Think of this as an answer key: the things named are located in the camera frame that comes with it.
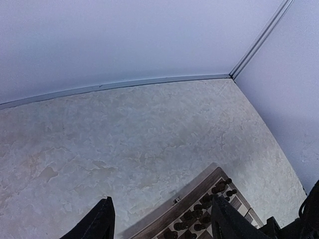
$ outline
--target white floor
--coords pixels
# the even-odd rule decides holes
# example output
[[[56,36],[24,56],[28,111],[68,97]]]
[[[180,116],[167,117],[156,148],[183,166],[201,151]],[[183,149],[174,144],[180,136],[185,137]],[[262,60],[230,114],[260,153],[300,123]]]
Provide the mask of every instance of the white floor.
[[[102,198],[116,238],[212,163],[265,222],[305,194],[230,79],[94,92],[0,111],[0,234],[59,238]]]

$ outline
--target chessboard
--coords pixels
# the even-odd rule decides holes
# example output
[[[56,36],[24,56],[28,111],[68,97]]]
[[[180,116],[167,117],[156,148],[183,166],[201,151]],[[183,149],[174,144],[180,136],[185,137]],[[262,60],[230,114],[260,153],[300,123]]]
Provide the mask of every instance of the chessboard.
[[[138,232],[131,239],[212,239],[211,199],[213,194],[223,196],[253,226],[263,226],[254,210],[220,168],[162,216]]]

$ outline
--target wooden chessboard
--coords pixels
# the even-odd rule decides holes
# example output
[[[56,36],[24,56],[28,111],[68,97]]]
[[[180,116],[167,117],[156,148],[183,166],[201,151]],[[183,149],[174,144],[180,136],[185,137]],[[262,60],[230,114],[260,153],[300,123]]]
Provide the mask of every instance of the wooden chessboard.
[[[181,222],[187,222],[188,229],[177,231],[178,239],[185,239],[185,235],[189,234],[190,232],[192,234],[196,234],[197,239],[212,239],[213,236],[210,226],[211,223],[203,223],[203,219],[205,217],[210,217],[211,207],[208,209],[203,209],[203,215],[198,219],[187,221],[183,215],[186,212],[193,211],[193,207],[195,205],[202,205],[203,197],[211,195],[211,189],[220,181],[225,181],[226,179],[228,179],[227,175],[220,167],[218,167],[194,190],[173,205],[161,217],[133,236],[132,239],[165,239],[164,234],[169,231],[175,232],[176,230],[174,229],[174,224]],[[226,192],[234,189],[237,190],[237,193],[230,197],[230,204],[252,225],[257,228],[262,227],[262,221],[258,218],[254,210],[250,207],[249,203],[239,192],[234,183],[226,185],[225,190],[218,193],[218,195],[227,197]],[[206,229],[195,231],[194,225],[196,224],[204,224]]]

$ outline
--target white wall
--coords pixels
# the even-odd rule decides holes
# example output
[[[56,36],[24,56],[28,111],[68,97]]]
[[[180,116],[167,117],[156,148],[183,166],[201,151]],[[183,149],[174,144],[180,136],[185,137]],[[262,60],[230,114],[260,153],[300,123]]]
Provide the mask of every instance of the white wall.
[[[280,2],[3,0],[0,103],[118,81],[228,74]]]
[[[305,189],[319,179],[319,1],[296,0],[236,82]]]

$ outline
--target floor trim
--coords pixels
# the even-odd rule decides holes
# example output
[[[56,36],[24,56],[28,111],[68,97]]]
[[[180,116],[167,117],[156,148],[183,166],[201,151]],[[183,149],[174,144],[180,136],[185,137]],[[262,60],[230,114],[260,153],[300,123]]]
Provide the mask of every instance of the floor trim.
[[[181,82],[181,81],[199,81],[199,80],[229,79],[229,78],[231,77],[227,74],[219,74],[219,75],[165,77],[165,78],[156,78],[156,79],[144,79],[144,80],[136,80],[136,81],[109,83],[104,85],[78,88],[78,89],[73,89],[68,91],[61,91],[61,92],[55,92],[55,93],[50,93],[46,95],[34,96],[34,97],[25,98],[25,99],[21,99],[17,101],[11,101],[11,102],[0,104],[0,110],[17,107],[21,105],[26,105],[33,102],[46,101],[46,100],[51,100],[51,99],[55,99],[59,97],[78,95],[78,94],[89,93],[94,91],[103,91],[103,90],[110,90],[110,89],[123,88],[123,87],[143,86],[143,85],[162,84],[162,83]]]

